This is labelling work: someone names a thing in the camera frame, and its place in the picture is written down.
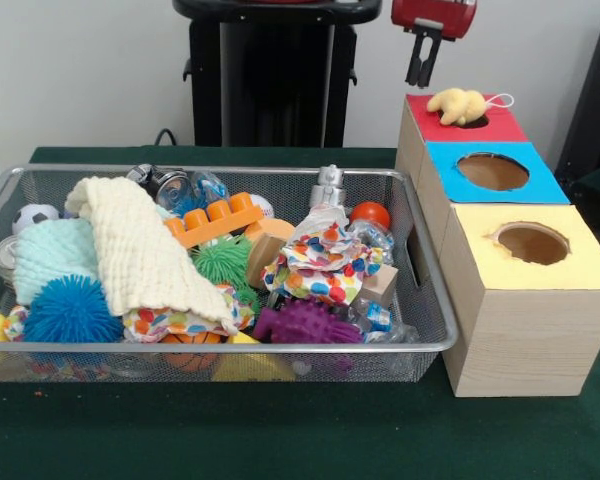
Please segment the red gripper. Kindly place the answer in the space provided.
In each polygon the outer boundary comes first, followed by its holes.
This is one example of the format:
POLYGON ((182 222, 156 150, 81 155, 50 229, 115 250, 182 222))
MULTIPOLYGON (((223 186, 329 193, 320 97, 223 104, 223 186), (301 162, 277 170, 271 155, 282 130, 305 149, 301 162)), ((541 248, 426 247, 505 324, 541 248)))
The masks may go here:
POLYGON ((476 10, 476 1, 392 1, 392 23, 415 35, 406 76, 409 85, 429 86, 442 38, 462 39, 473 22, 476 10))

